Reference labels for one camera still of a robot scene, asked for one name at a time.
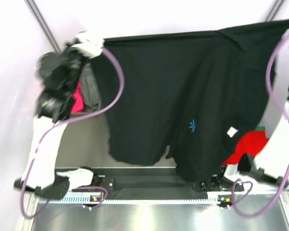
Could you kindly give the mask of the black t shirt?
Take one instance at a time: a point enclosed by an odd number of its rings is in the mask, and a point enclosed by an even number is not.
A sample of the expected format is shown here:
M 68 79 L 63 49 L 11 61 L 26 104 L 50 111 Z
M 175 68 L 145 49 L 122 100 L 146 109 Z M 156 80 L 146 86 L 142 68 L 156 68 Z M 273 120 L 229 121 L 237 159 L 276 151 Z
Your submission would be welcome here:
M 259 124 L 267 64 L 288 28 L 289 19 L 107 39 L 125 76 L 106 112 L 110 155 L 151 166 L 168 150 L 185 181 L 208 180 Z

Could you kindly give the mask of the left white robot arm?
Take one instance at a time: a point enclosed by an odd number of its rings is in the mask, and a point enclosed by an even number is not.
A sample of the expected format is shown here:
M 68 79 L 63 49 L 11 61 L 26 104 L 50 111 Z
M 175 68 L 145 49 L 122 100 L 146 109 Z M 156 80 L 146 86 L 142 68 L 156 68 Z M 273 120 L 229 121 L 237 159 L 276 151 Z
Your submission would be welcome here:
M 14 182 L 22 192 L 33 192 L 46 199 L 62 199 L 68 191 L 84 186 L 89 191 L 99 187 L 100 180 L 88 168 L 56 173 L 55 163 L 62 135 L 75 104 L 83 68 L 89 59 L 101 55 L 102 46 L 90 42 L 67 44 L 60 54 L 49 52 L 38 60 L 38 76 L 44 89 L 37 99 L 33 120 L 33 139 L 27 167 Z

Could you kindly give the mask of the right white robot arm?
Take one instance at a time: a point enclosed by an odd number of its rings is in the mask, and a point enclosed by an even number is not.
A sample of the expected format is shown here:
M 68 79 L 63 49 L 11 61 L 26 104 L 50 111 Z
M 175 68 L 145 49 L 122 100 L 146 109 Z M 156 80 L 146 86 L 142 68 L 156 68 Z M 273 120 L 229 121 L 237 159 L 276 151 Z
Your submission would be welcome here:
M 289 97 L 284 110 L 289 116 Z M 234 153 L 223 163 L 225 171 L 215 178 L 215 185 L 225 191 L 239 176 L 247 176 L 259 183 L 288 187 L 288 165 L 289 121 L 282 116 L 270 138 L 264 130 L 256 130 L 239 140 Z

